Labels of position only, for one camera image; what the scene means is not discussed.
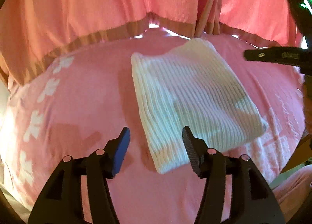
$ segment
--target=pink bedsheet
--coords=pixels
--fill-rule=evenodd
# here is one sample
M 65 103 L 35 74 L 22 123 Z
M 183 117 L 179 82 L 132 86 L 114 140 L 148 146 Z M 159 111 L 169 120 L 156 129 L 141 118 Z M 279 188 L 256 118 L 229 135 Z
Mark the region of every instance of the pink bedsheet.
M 193 223 L 205 180 L 191 165 L 156 172 L 140 122 L 130 57 L 137 51 L 158 55 L 186 40 L 160 29 L 142 39 L 84 47 L 55 59 L 48 70 L 12 93 L 0 134 L 5 184 L 31 209 L 63 156 L 89 155 L 116 138 L 124 126 L 131 142 L 120 173 L 109 180 L 120 223 Z M 232 36 L 204 35 L 236 73 L 269 129 L 252 143 L 229 151 L 249 154 L 271 182 L 286 165 L 304 130 L 299 75 L 291 66 L 246 62 L 252 46 Z M 82 193 L 86 197 L 83 179 Z M 227 185 L 224 218 L 230 205 Z M 84 201 L 85 219 L 91 221 Z

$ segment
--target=pink fabric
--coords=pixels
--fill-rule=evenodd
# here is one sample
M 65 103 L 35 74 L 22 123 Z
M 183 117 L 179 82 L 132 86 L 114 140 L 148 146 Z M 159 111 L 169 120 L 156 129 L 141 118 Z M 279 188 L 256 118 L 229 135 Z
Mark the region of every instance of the pink fabric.
M 131 142 L 121 168 L 109 180 L 120 223 L 193 223 L 205 180 L 191 165 L 167 174 L 156 172 L 140 122 L 130 57 L 159 55 L 185 43 L 159 29 L 142 39 L 85 47 L 55 59 L 48 70 L 10 97 L 0 133 L 0 154 L 7 164 L 5 187 L 29 209 L 63 156 L 88 156 L 116 138 L 124 126 Z M 231 36 L 205 35 L 244 85 L 268 131 L 230 151 L 249 154 L 268 182 L 285 166 L 304 130 L 299 75 L 291 66 L 246 62 L 252 46 Z M 86 220 L 90 214 L 83 185 Z M 229 213 L 227 186 L 224 218 Z
M 148 12 L 195 24 L 197 4 L 198 0 L 6 0 L 0 10 L 0 51 L 8 68 L 23 68 L 29 59 L 40 60 L 80 36 L 141 20 Z M 19 54 L 19 60 L 9 59 Z
M 286 222 L 298 211 L 312 189 L 312 165 L 305 166 L 273 190 Z
M 195 26 L 207 1 L 6 0 L 0 10 L 0 52 L 9 73 L 24 84 L 52 61 L 51 58 L 46 61 L 44 55 L 78 37 L 139 21 L 149 12 Z M 211 10 L 203 21 L 216 23 L 214 33 L 218 33 L 220 19 L 230 27 L 275 40 L 281 45 L 299 44 L 286 0 L 210 1 L 213 2 Z
M 280 45 L 300 45 L 287 0 L 222 0 L 220 21 Z

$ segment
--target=folded white sock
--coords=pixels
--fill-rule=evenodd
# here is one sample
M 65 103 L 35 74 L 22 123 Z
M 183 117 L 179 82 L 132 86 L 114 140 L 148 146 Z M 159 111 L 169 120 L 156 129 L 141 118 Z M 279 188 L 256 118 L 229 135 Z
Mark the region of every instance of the folded white sock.
M 189 163 L 182 141 L 186 125 L 220 152 L 261 136 L 267 128 L 208 41 L 192 39 L 160 56 L 135 53 L 131 63 L 140 118 L 158 173 Z

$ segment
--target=green light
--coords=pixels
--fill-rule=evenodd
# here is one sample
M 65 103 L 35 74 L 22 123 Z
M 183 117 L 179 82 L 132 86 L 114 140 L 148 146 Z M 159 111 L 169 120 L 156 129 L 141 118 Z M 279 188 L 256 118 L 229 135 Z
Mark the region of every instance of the green light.
M 300 6 L 304 7 L 304 8 L 308 8 L 307 5 L 301 3 Z

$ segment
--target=brown fabric edge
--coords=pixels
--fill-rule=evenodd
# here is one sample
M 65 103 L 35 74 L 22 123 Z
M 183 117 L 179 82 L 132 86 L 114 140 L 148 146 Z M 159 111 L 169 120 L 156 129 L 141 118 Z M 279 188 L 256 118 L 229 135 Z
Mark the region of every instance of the brown fabric edge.
M 108 29 L 108 30 L 100 30 L 86 36 L 80 36 L 76 38 L 74 41 L 57 47 L 51 52 L 45 54 L 40 61 L 30 62 L 30 66 L 26 68 L 22 73 L 9 73 L 15 81 L 19 85 L 24 85 L 29 83 L 41 73 L 45 72 L 49 65 L 53 62 L 53 60 L 59 57 L 62 54 L 72 52 L 80 47 L 96 44 L 101 41 L 116 41 L 120 39 L 127 39 L 134 36 L 138 36 L 144 33 L 149 28 L 149 23 L 157 23 L 160 27 L 164 27 L 169 29 L 179 35 L 186 36 L 192 38 L 195 32 L 195 23 L 183 23 L 173 21 L 167 18 L 163 18 L 158 16 L 155 13 L 147 13 L 147 15 L 135 22 L 128 22 L 122 26 Z M 8 75 L 4 72 L 0 72 L 1 80 L 8 85 Z
M 207 31 L 211 29 L 211 25 L 213 23 L 207 23 L 206 28 Z M 230 27 L 224 23 L 220 22 L 220 33 L 228 34 L 228 35 L 237 35 L 239 39 L 246 41 L 249 44 L 252 44 L 256 47 L 273 47 L 273 46 L 281 46 L 276 41 L 270 41 L 267 39 L 264 39 L 262 37 L 259 37 L 256 34 L 248 33 L 244 30 L 236 29 L 233 27 Z
M 0 51 L 0 80 L 8 88 L 9 82 L 9 71 L 7 69 L 7 64 L 5 63 L 4 57 Z

